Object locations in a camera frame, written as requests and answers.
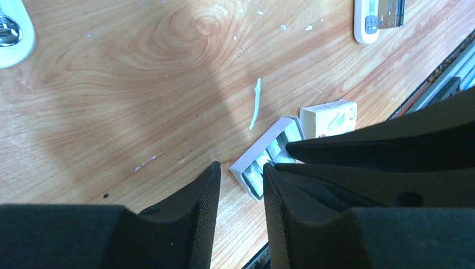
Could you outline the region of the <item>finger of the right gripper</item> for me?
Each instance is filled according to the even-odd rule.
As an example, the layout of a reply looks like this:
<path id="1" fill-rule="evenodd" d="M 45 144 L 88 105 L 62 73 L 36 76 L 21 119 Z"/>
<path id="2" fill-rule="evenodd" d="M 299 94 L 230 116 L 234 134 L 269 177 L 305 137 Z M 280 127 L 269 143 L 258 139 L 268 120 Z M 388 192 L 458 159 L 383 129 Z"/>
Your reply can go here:
<path id="1" fill-rule="evenodd" d="M 306 164 L 394 171 L 474 167 L 474 88 L 400 118 L 341 135 L 291 142 Z"/>
<path id="2" fill-rule="evenodd" d="M 378 206 L 474 207 L 474 169 L 377 171 L 335 165 L 277 164 Z"/>

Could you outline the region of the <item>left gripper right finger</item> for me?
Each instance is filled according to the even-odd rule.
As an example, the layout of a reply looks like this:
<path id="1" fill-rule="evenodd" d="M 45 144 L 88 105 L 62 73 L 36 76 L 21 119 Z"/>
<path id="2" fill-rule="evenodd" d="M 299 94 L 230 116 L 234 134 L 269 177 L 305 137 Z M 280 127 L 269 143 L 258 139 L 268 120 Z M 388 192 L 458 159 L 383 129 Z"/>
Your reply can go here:
<path id="1" fill-rule="evenodd" d="M 272 268 L 474 267 L 474 207 L 373 205 L 271 164 L 263 180 Z"/>

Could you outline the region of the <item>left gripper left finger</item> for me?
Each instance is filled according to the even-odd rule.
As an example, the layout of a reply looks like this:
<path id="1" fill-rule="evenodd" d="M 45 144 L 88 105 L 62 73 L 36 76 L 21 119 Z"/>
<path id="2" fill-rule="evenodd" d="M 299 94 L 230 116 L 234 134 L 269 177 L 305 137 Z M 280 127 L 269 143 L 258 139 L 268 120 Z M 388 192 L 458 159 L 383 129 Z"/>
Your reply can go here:
<path id="1" fill-rule="evenodd" d="M 2 205 L 1 267 L 209 268 L 220 181 L 215 161 L 137 214 L 120 205 Z"/>

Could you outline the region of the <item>white staple box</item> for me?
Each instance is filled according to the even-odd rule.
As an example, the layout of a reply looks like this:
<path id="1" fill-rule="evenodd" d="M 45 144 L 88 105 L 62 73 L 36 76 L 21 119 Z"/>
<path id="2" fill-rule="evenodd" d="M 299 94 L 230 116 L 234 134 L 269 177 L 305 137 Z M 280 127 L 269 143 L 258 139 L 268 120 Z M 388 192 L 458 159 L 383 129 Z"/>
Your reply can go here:
<path id="1" fill-rule="evenodd" d="M 337 100 L 302 107 L 299 120 L 307 140 L 352 132 L 356 128 L 357 103 Z"/>

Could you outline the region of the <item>grey white stapler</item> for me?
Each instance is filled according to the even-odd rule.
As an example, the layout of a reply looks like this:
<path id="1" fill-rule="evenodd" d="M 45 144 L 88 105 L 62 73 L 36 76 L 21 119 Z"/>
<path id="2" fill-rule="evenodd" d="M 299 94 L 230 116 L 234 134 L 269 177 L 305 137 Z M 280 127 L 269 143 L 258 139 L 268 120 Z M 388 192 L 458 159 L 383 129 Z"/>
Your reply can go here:
<path id="1" fill-rule="evenodd" d="M 360 44 L 372 44 L 382 29 L 403 27 L 405 5 L 405 0 L 355 0 L 355 40 Z"/>

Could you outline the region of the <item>small white stapler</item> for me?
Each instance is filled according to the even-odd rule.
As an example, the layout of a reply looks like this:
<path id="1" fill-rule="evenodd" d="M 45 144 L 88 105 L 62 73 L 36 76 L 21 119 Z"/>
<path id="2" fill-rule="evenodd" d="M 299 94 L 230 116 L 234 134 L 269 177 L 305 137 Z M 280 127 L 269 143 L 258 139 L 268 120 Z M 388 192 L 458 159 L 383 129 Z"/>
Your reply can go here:
<path id="1" fill-rule="evenodd" d="M 23 1 L 1 1 L 1 69 L 25 60 L 35 42 L 34 26 Z"/>

